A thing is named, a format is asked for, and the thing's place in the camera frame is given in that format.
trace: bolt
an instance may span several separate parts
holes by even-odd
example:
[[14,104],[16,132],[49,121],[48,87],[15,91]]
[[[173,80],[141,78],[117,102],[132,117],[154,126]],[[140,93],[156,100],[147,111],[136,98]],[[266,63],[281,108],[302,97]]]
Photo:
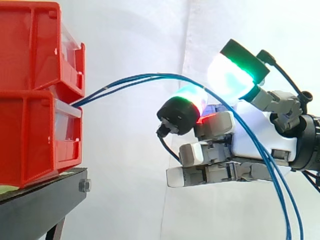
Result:
[[79,182],[79,191],[83,193],[88,193],[91,190],[91,179],[82,179]]

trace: red storage bin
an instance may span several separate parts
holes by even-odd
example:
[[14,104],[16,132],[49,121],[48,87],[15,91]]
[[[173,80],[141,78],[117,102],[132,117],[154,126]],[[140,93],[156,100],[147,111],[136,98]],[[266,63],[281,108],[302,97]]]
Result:
[[0,91],[0,185],[23,188],[82,160],[82,110],[47,90]]
[[65,103],[85,95],[85,45],[55,2],[0,1],[0,91],[50,90]]

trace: black shelf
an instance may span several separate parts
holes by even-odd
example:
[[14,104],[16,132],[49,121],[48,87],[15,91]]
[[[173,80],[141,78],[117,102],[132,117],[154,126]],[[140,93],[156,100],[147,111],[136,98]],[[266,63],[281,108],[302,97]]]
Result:
[[59,239],[65,216],[87,196],[81,190],[87,175],[86,168],[75,167],[50,181],[1,194],[0,240],[37,240],[47,232],[47,239]]

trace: blue cable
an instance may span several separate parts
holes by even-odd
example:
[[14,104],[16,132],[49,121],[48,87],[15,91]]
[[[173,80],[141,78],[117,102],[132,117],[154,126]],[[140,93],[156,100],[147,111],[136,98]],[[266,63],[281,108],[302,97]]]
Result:
[[[97,94],[103,92],[105,89],[109,89],[111,87],[115,87],[117,85],[121,85],[121,84],[124,84],[124,83],[128,83],[128,82],[132,82],[132,81],[135,81],[135,80],[139,80],[139,79],[143,79],[143,78],[147,78],[145,80],[142,80],[142,81],[138,81],[138,82],[134,82],[134,83],[131,83],[131,84],[128,84],[128,85],[125,85],[125,86],[122,86],[122,87],[119,87],[113,91],[110,91],[108,93],[105,93],[105,94],[101,94],[99,96],[96,96]],[[124,88],[128,88],[128,87],[131,87],[131,86],[134,86],[134,85],[138,85],[138,84],[142,84],[142,83],[145,83],[145,82],[149,82],[149,81],[153,81],[153,80],[159,80],[159,79],[177,79],[177,80],[181,80],[181,81],[185,81],[185,82],[189,82],[189,83],[192,83],[200,88],[203,88],[208,94],[210,94],[212,97],[216,98],[219,102],[221,102],[229,111],[231,111],[235,117],[235,119],[240,123],[240,125],[244,128],[244,130],[247,132],[247,134],[250,136],[250,138],[252,139],[254,145],[257,147],[257,150],[259,151],[269,173],[270,173],[270,176],[272,178],[272,182],[274,184],[274,187],[276,189],[276,192],[278,194],[278,197],[279,197],[279,200],[280,200],[280,203],[281,203],[281,206],[282,206],[282,209],[283,209],[283,213],[284,213],[284,216],[285,216],[285,221],[286,221],[286,225],[287,225],[287,235],[286,235],[286,239],[287,240],[290,240],[291,239],[291,228],[290,228],[290,221],[289,221],[289,217],[288,217],[288,213],[287,213],[287,210],[286,210],[286,204],[285,204],[285,200],[284,200],[284,196],[283,196],[283,193],[282,193],[282,190],[281,190],[281,187],[279,185],[279,182],[278,182],[278,179],[277,177],[275,176],[275,172],[273,170],[273,167],[275,168],[276,172],[278,173],[278,175],[280,176],[280,179],[281,181],[283,182],[284,186],[285,186],[285,189],[287,190],[288,192],[288,195],[290,197],[290,200],[292,202],[292,205],[293,205],[293,208],[294,208],[294,211],[296,213],[296,216],[297,216],[297,219],[298,219],[298,223],[299,223],[299,229],[300,229],[300,240],[303,240],[304,239],[304,232],[303,232],[303,224],[302,224],[302,220],[301,220],[301,216],[300,216],[300,213],[299,213],[299,210],[298,210],[298,206],[294,200],[294,197],[290,191],[290,188],[288,186],[288,184],[286,183],[286,180],[284,178],[284,176],[282,175],[281,171],[279,170],[278,166],[276,165],[275,163],[275,160],[273,159],[273,157],[270,155],[270,153],[264,148],[264,146],[259,142],[258,138],[256,137],[256,135],[250,130],[249,126],[243,121],[243,119],[237,114],[237,112],[232,108],[230,107],[223,99],[221,99],[219,96],[217,96],[214,92],[212,92],[211,90],[205,88],[203,85],[187,78],[187,77],[184,77],[184,76],[181,76],[181,75],[177,75],[177,74],[172,74],[172,73],[148,73],[148,74],[141,74],[141,75],[136,75],[136,76],[133,76],[133,77],[126,77],[126,78],[123,78],[123,79],[120,79],[118,81],[115,81],[115,82],[112,82],[110,83],[109,85],[107,85],[106,87],[104,88],[101,88],[100,90],[94,92],[93,94],[91,94],[90,96],[84,98],[83,100],[77,102],[74,104],[74,106],[76,106],[77,104],[79,106],[82,106],[84,104],[87,104],[89,102],[92,102],[96,99],[99,99],[99,98],[102,98],[104,96],[107,96],[111,93],[115,93],[119,90],[122,90]]]

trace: white backdrop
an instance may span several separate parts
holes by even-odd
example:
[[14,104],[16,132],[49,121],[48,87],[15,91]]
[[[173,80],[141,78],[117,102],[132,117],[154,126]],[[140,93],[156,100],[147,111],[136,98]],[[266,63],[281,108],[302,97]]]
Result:
[[[64,23],[86,44],[86,91],[134,74],[183,73],[205,82],[206,69],[234,38],[253,53],[266,49],[320,115],[317,0],[60,0]],[[273,69],[265,88],[292,91]],[[282,240],[285,224],[273,185],[224,183],[167,188],[176,163],[158,143],[156,112],[176,81],[126,89],[84,107],[83,166],[92,191],[66,218],[63,240]],[[193,140],[167,137],[178,147]],[[287,181],[304,222],[319,239],[320,196],[299,173]],[[292,214],[298,239],[298,225]]]

